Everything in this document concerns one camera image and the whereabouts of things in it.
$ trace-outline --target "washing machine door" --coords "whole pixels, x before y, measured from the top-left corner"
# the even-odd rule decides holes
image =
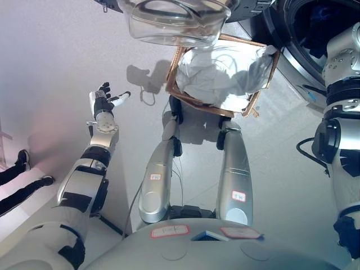
[[[279,48],[281,73],[319,111],[326,107],[326,45],[359,20],[360,0],[278,0],[241,22],[252,39]]]

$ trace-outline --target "white floor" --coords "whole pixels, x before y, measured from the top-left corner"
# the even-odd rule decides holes
[[[239,26],[227,25],[225,32],[239,35]],[[89,141],[88,92],[105,81],[114,93],[132,93],[114,112],[120,140],[103,209],[104,216],[123,228],[128,205],[161,139],[168,100],[163,83],[175,49],[132,39],[123,15],[102,13],[90,0],[2,1],[0,37],[0,131],[12,137],[2,137],[3,152],[11,166],[20,149],[29,149],[34,164],[33,170],[1,187],[0,199],[43,174],[57,179],[56,185],[39,190],[0,218],[0,239],[55,194],[80,157]],[[254,227],[343,267],[349,258],[332,229],[336,207],[331,182],[320,166],[295,149],[299,141],[313,137],[321,116],[306,107],[278,71],[256,109],[258,118],[235,119],[243,128],[250,160]],[[217,122],[217,116],[185,106],[180,131],[184,203],[211,210],[222,162],[215,146]],[[171,203],[181,203],[176,177]],[[133,230],[140,223],[135,203]]]

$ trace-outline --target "robot leg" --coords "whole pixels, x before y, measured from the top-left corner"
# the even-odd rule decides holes
[[[146,223],[155,223],[166,217],[170,204],[173,158],[182,154],[181,142],[176,138],[178,123],[182,122],[180,101],[170,97],[170,106],[173,116],[147,164],[139,196],[140,217]]]
[[[216,216],[219,219],[251,226],[253,223],[253,189],[241,128],[230,119],[225,119],[220,123],[222,126],[217,148],[224,150],[224,156],[219,180]]]

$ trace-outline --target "white cloth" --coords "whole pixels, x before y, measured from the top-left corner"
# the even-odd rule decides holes
[[[241,111],[249,94],[266,86],[275,52],[273,46],[218,40],[214,46],[186,52],[176,82],[180,91],[205,104]]]

